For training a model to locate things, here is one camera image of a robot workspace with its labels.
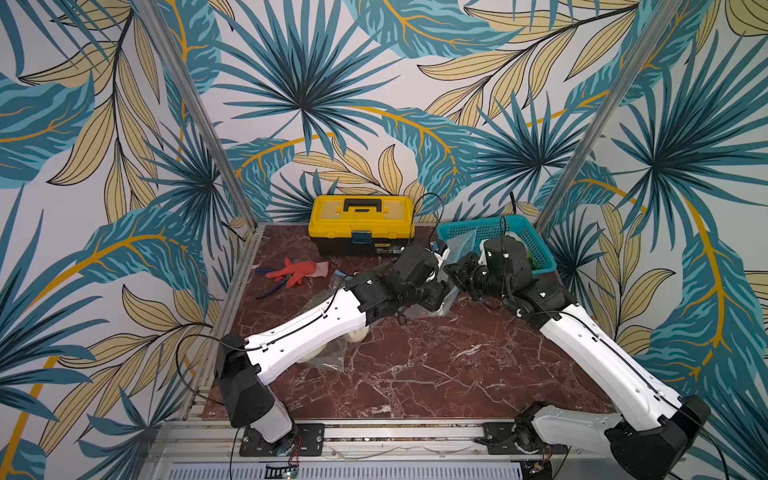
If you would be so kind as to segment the clear zipper bag blue seal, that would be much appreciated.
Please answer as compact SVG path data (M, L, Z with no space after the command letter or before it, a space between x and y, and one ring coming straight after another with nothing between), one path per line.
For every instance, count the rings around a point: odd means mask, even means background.
M342 286L349 279L349 275L336 270L330 276L328 288L312 297L302 307L300 312L305 313L306 311L309 311L319 305L323 300L330 297L336 288ZM347 348L353 344L346 341L344 335L337 337L327 344L322 345L320 348L312 351L300 359L299 363L312 368L343 373L345 371L345 357Z

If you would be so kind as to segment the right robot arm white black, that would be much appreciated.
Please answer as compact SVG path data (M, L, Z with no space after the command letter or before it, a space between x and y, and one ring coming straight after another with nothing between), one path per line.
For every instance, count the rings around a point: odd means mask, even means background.
M624 351L558 281L533 274L524 245L488 240L445 273L474 300L498 300L567 353L612 401L612 414L536 402L514 421L509 441L534 454L553 445L614 459L635 479L664 479L703 431L710 407L684 397Z

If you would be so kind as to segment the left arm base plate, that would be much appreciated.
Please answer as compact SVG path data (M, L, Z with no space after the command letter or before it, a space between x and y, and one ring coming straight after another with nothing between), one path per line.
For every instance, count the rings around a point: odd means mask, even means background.
M295 424L291 431L275 442L267 442L263 436L250 426L245 428L239 455L241 457L285 458L292 455L319 457L325 437L325 425L322 423Z

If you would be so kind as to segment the chinese cabbage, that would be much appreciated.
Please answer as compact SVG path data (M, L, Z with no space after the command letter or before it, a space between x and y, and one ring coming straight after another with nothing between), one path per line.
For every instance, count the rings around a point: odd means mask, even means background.
M370 328L368 326L364 326L352 332L346 333L344 335L344 338L348 342L359 343L365 339L369 331L370 331Z
M533 270L537 270L538 269L538 264L536 262L536 259L535 259L534 255L531 253L530 250L526 250L526 258L527 258L527 261L530 264L531 268Z

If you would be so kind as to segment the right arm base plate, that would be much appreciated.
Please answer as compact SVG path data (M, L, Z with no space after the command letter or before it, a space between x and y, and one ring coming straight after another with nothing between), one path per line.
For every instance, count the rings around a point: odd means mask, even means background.
M490 455L544 455L565 454L568 447L545 444L527 424L514 421L487 422L481 425L482 434L473 439L474 443L485 446Z

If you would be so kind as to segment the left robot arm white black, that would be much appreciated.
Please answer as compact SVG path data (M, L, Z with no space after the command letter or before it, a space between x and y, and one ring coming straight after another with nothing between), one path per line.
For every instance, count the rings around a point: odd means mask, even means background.
M345 334L418 305L433 312L451 291L438 278L450 248L411 245L394 262L358 272L330 297L259 334L219 340L215 380L230 425L251 427L270 444L295 436L295 423L269 385L310 353Z

